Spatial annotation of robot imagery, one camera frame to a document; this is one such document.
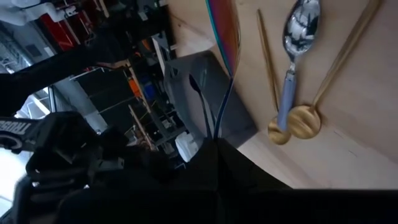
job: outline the spoon handle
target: spoon handle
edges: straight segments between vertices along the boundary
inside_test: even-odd
[[[287,71],[282,98],[280,99],[280,108],[277,117],[277,123],[281,130],[287,131],[287,115],[292,109],[294,93],[296,89],[296,76],[292,71]]]

